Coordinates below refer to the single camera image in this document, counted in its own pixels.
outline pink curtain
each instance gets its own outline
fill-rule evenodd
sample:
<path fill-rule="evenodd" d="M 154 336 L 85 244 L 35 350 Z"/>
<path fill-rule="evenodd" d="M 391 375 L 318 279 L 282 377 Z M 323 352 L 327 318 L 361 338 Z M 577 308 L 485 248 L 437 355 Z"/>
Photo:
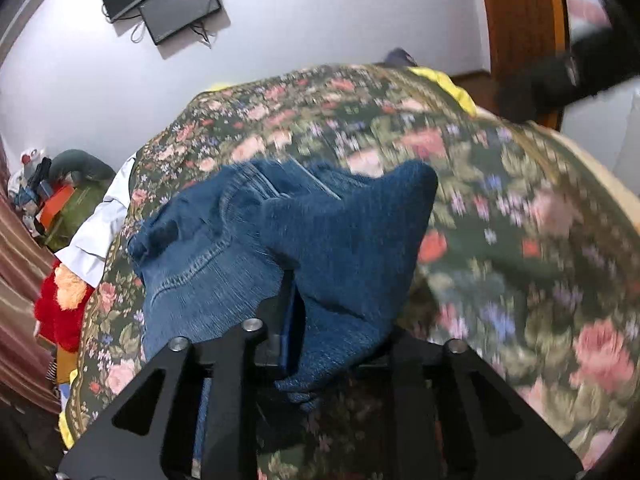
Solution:
<path fill-rule="evenodd" d="M 0 139 L 0 382 L 41 408 L 58 412 L 45 379 L 50 355 L 33 338 L 33 302 L 53 256 L 33 241 L 13 212 L 6 196 L 7 177 Z"/>

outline blue denim jeans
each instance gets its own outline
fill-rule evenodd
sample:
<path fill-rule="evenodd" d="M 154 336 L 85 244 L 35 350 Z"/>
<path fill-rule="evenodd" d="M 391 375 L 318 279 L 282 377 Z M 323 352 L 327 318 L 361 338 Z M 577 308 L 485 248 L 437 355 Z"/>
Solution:
<path fill-rule="evenodd" d="M 378 179 L 254 160 L 184 190 L 129 242 L 146 287 L 146 357 L 174 336 L 200 342 L 254 317 L 278 293 L 286 262 L 306 323 L 298 371 L 276 386 L 308 400 L 390 334 L 437 185 L 418 160 Z"/>

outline silver screw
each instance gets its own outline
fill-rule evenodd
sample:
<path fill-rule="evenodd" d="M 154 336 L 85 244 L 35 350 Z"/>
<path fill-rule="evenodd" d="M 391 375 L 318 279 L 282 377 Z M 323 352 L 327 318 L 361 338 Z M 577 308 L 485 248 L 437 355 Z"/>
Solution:
<path fill-rule="evenodd" d="M 174 337 L 169 341 L 169 348 L 174 352 L 182 352 L 189 346 L 189 340 L 185 337 Z"/>
<path fill-rule="evenodd" d="M 454 354 L 463 354 L 468 348 L 469 345 L 462 341 L 462 339 L 452 339 L 449 341 L 449 350 Z"/>
<path fill-rule="evenodd" d="M 261 319 L 258 319 L 257 317 L 251 317 L 249 319 L 245 319 L 242 322 L 242 330 L 244 330 L 245 332 L 257 332 L 262 328 L 263 325 L 264 323 Z"/>

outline bedspread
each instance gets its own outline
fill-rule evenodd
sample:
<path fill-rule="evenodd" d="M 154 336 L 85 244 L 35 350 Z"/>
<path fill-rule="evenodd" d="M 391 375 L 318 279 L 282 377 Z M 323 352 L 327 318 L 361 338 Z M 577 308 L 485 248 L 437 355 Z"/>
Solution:
<path fill-rule="evenodd" d="M 322 158 L 380 176 L 419 157 L 440 189 L 398 323 L 464 338 L 590 466 L 638 389 L 640 240 L 562 142 L 470 117 L 406 71 L 321 66 L 198 95 L 137 156 L 131 205 L 86 309 L 66 418 L 77 438 L 142 366 L 142 283 L 128 238 L 173 195 L 256 156 Z M 383 395 L 353 378 L 301 420 L 260 478 L 389 476 Z"/>

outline red fuzzy fabric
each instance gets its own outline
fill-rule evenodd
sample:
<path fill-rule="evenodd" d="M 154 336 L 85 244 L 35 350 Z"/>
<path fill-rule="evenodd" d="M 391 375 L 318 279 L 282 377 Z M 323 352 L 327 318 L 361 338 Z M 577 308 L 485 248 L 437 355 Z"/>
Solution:
<path fill-rule="evenodd" d="M 60 261 L 55 260 L 50 275 L 42 283 L 40 297 L 34 305 L 33 313 L 41 323 L 41 336 L 60 345 L 67 352 L 77 352 L 80 346 L 84 308 L 94 288 L 87 284 L 86 294 L 78 308 L 62 310 L 58 304 L 58 286 L 56 285 L 56 268 L 59 265 Z"/>

